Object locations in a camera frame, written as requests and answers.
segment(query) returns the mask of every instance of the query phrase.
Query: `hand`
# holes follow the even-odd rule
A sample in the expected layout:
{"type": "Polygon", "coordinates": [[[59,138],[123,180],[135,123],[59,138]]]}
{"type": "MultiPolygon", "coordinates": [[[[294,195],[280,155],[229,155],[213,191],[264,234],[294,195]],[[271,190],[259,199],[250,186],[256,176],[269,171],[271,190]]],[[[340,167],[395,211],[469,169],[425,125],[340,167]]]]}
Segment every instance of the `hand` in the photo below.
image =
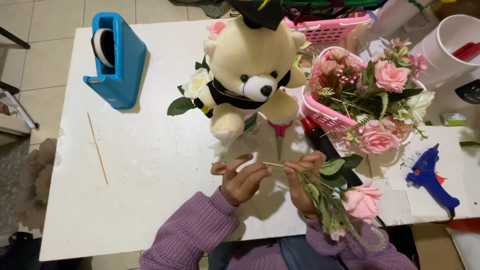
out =
{"type": "Polygon", "coordinates": [[[257,192],[260,181],[272,175],[272,169],[264,163],[250,164],[237,172],[240,165],[252,159],[252,154],[245,154],[229,163],[217,162],[212,165],[211,174],[223,175],[220,193],[232,206],[248,201],[257,192]]]}
{"type": "Polygon", "coordinates": [[[285,173],[287,174],[288,185],[290,186],[290,198],[293,205],[300,210],[300,212],[308,219],[315,220],[320,215],[315,210],[315,205],[310,199],[303,186],[300,184],[297,173],[306,169],[320,168],[327,157],[320,151],[315,151],[312,154],[305,155],[300,158],[299,162],[285,161],[285,173]]]}

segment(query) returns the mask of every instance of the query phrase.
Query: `person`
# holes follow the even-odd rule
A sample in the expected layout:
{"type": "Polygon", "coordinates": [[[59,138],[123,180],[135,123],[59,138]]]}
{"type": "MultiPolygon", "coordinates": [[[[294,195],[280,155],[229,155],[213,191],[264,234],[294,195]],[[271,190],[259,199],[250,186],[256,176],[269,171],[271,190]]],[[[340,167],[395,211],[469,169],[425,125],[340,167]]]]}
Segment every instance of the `person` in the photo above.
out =
{"type": "Polygon", "coordinates": [[[222,185],[210,197],[197,192],[160,227],[152,247],[139,258],[140,269],[197,270],[204,252],[208,252],[209,270],[417,269],[388,242],[385,231],[373,225],[358,222],[355,227],[370,245],[379,244],[382,234],[385,245],[380,251],[366,249],[350,233],[338,242],[323,233],[322,217],[294,171],[321,167],[326,156],[319,151],[298,162],[283,162],[292,203],[307,223],[305,235],[222,243],[240,224],[232,212],[272,173],[264,163],[253,163],[237,172],[251,159],[253,155],[246,154],[229,163],[214,163],[211,173],[223,176],[222,185]]]}

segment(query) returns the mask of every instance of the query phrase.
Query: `purple sweater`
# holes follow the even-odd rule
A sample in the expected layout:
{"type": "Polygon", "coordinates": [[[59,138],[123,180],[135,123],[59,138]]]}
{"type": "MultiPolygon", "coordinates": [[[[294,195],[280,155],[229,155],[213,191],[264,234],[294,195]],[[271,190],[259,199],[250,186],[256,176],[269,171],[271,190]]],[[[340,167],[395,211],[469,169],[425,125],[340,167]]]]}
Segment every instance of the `purple sweater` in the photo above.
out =
{"type": "MultiPolygon", "coordinates": [[[[197,192],[163,224],[152,247],[139,259],[142,270],[197,270],[204,252],[210,252],[236,230],[239,220],[230,214],[236,207],[223,198],[219,189],[211,197],[197,192]]],[[[378,252],[365,249],[351,234],[335,242],[322,231],[320,220],[306,220],[308,243],[325,256],[339,254],[349,270],[416,270],[409,259],[388,242],[378,252]]],[[[379,243],[372,225],[360,224],[362,238],[379,243]]],[[[278,244],[256,247],[240,258],[233,258],[228,270],[287,270],[278,244]]]]}

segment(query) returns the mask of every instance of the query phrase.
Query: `glue gun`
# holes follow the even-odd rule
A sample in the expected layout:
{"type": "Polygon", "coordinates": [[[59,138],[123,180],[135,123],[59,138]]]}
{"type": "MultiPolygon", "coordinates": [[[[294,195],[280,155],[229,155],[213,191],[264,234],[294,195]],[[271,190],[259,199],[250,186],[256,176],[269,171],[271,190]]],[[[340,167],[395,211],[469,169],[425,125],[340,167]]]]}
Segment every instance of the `glue gun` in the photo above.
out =
{"type": "Polygon", "coordinates": [[[460,205],[457,198],[450,196],[438,182],[435,174],[435,164],[438,161],[438,146],[425,151],[413,165],[413,172],[407,175],[408,186],[423,186],[435,201],[450,211],[450,218],[455,216],[455,207],[460,205]]]}

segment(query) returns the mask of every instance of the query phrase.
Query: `tape roll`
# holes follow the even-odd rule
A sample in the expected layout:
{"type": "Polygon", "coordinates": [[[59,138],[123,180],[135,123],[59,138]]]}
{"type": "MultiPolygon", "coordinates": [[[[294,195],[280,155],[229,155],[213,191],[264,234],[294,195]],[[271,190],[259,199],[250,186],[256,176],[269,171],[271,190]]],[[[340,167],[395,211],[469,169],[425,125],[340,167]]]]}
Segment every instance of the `tape roll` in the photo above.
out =
{"type": "Polygon", "coordinates": [[[95,57],[107,67],[115,67],[113,31],[108,28],[100,28],[93,34],[91,42],[95,57]]]}

